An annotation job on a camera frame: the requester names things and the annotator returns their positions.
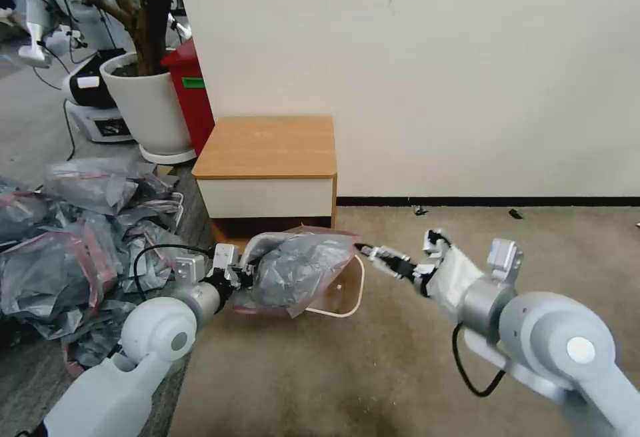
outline carpet floor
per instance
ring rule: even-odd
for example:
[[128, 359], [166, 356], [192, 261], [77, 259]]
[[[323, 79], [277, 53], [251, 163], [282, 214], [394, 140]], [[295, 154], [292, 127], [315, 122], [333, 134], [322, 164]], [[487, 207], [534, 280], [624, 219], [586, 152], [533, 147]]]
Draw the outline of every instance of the carpet floor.
[[[640, 386], [639, 209], [340, 208], [339, 228], [421, 256], [427, 228], [444, 228], [481, 268], [493, 237], [525, 252], [520, 293], [565, 294], [598, 313], [618, 365]], [[451, 355], [453, 325], [433, 302], [367, 264], [360, 309], [346, 319], [295, 320], [225, 309], [201, 333], [170, 435], [568, 436], [554, 405], [506, 378], [493, 395], [466, 389]], [[472, 381], [495, 369], [461, 351]]]

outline white flower pot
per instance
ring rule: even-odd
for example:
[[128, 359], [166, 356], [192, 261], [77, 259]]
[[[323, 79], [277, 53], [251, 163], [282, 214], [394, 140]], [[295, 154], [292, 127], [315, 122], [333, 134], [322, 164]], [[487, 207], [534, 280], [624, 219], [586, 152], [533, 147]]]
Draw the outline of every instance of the white flower pot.
[[114, 57], [100, 66], [113, 100], [140, 144], [145, 159], [177, 164], [195, 158], [191, 137], [169, 73], [144, 77], [118, 77], [118, 67], [136, 62], [135, 52]]

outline red trash bin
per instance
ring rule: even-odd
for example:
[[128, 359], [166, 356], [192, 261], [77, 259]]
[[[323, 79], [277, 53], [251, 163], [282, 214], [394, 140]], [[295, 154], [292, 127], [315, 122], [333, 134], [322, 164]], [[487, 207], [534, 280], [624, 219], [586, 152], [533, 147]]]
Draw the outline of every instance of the red trash bin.
[[171, 73], [193, 150], [200, 155], [215, 124], [193, 39], [184, 42], [161, 63]]

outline pile of plastic bags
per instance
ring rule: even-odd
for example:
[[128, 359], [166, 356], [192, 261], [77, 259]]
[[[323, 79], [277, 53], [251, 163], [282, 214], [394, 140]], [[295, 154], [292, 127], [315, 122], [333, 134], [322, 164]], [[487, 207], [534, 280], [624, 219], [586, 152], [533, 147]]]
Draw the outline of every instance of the pile of plastic bags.
[[[117, 343], [137, 300], [138, 252], [182, 243], [172, 233], [177, 177], [154, 170], [132, 159], [76, 159], [51, 165], [41, 193], [0, 177], [0, 316], [60, 338], [73, 373]], [[146, 253], [138, 265], [143, 289], [163, 287], [183, 253]]]

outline gray floor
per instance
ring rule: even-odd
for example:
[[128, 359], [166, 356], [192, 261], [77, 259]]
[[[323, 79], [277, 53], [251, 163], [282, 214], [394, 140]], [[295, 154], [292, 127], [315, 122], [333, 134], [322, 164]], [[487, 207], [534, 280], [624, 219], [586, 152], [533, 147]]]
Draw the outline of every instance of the gray floor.
[[[0, 44], [0, 175], [37, 187], [42, 183], [45, 166], [64, 161], [71, 152], [71, 143], [62, 110], [62, 93], [39, 81], [32, 68], [20, 64], [16, 58], [19, 45], [20, 42]], [[90, 54], [88, 50], [75, 51], [74, 60]], [[62, 60], [73, 68], [69, 56]], [[58, 87], [66, 75], [56, 61], [50, 69], [39, 72]], [[98, 145], [84, 139], [75, 127], [73, 132], [76, 157], [138, 152], [132, 143]]]
[[[0, 175], [35, 188], [42, 183], [45, 166], [63, 161], [71, 147], [60, 92], [41, 83], [31, 68], [20, 66], [15, 58], [19, 44], [0, 45]], [[76, 59], [80, 57], [82, 54], [75, 54]], [[70, 68], [73, 65], [68, 57], [63, 61]], [[65, 72], [54, 65], [41, 74], [59, 85]], [[86, 141], [77, 129], [73, 132], [77, 157], [139, 154], [136, 144], [99, 145]], [[185, 195], [178, 234], [189, 244], [209, 246], [208, 220], [190, 169], [183, 167], [178, 172], [177, 190]], [[182, 378], [183, 370], [162, 384], [143, 435], [167, 433]], [[0, 435], [33, 429], [70, 383], [58, 342], [39, 341], [0, 353]]]

